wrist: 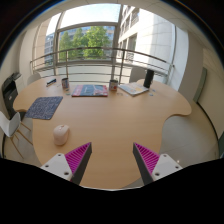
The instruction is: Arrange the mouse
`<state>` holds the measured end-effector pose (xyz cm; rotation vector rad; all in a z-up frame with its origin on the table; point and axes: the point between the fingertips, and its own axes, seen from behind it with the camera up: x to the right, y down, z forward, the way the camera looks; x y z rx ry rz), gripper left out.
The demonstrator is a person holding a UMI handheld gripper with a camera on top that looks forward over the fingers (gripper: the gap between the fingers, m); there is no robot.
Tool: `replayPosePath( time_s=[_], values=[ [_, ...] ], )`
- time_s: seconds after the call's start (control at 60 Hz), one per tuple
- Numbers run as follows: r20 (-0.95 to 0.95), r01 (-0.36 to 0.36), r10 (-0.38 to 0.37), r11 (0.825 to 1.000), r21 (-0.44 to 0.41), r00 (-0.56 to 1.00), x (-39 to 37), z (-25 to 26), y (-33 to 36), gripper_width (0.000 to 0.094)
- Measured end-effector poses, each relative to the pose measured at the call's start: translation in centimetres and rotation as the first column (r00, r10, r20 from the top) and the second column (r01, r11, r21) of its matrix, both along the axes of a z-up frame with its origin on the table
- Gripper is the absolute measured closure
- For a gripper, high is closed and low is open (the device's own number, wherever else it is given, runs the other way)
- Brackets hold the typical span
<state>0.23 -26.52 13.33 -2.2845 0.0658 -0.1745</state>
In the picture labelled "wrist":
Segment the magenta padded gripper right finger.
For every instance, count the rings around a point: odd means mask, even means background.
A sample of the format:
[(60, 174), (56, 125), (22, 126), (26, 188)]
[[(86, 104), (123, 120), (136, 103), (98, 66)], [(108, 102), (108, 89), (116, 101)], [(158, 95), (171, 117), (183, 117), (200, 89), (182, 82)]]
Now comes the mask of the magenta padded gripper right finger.
[(145, 185), (182, 169), (168, 154), (158, 154), (138, 143), (133, 144), (133, 154)]

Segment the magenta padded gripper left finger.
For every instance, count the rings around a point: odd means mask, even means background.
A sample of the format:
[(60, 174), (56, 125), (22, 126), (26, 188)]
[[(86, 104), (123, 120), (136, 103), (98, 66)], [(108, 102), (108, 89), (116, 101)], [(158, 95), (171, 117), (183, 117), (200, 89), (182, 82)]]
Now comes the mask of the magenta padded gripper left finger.
[(91, 143), (86, 143), (66, 154), (57, 153), (41, 168), (79, 185), (91, 154), (92, 145)]

